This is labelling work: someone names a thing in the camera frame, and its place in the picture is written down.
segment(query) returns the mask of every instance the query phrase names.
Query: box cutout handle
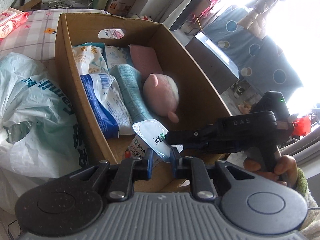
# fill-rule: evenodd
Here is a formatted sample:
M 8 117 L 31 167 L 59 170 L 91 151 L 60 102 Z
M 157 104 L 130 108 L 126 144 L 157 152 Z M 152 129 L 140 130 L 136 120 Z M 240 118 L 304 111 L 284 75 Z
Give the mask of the box cutout handle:
M 99 32 L 98 38 L 100 39 L 121 39 L 125 35 L 123 29 L 104 29 Z

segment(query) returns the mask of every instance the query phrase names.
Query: ribbed surface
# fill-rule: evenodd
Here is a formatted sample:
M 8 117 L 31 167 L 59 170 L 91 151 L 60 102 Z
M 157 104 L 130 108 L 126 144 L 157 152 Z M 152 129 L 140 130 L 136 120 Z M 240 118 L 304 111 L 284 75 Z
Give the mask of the ribbed surface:
M 47 238 L 26 234 L 20 239 L 45 240 Z M 124 239 L 300 240 L 303 238 L 299 234 L 270 238 L 245 234 L 223 220 L 214 205 L 197 202 L 190 197 L 189 193 L 135 193 L 131 200 L 110 205 L 107 212 L 82 233 L 59 238 L 59 240 Z

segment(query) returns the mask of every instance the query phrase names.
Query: screw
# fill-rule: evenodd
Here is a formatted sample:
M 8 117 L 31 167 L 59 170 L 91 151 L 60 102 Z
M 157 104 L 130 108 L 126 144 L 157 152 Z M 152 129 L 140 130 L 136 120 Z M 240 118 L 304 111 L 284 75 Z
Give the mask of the screw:
M 198 192 L 198 197 L 202 199 L 213 198 L 213 194 L 210 191 L 202 190 Z
M 122 191 L 111 191 L 109 196 L 113 199 L 122 199 L 125 197 L 125 194 Z

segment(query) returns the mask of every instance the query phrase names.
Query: teal cloth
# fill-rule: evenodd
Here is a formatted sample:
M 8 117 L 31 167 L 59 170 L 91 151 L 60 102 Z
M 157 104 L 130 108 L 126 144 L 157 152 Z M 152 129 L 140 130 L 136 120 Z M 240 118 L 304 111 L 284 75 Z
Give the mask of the teal cloth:
M 115 65 L 109 70 L 119 84 L 124 105 L 133 123 L 151 119 L 152 116 L 141 96 L 141 74 L 129 64 Z

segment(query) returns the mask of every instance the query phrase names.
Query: plush toy ear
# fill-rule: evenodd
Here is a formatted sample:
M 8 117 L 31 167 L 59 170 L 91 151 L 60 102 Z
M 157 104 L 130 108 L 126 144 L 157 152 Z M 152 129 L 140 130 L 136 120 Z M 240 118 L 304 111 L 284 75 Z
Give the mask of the plush toy ear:
M 168 112 L 168 118 L 170 119 L 171 122 L 174 122 L 174 123 L 178 123 L 179 122 L 179 118 L 174 112 L 169 111 Z
M 148 77 L 148 79 L 150 79 L 150 84 L 152 87 L 157 87 L 158 85 L 158 78 L 155 74 L 150 74 L 150 76 Z

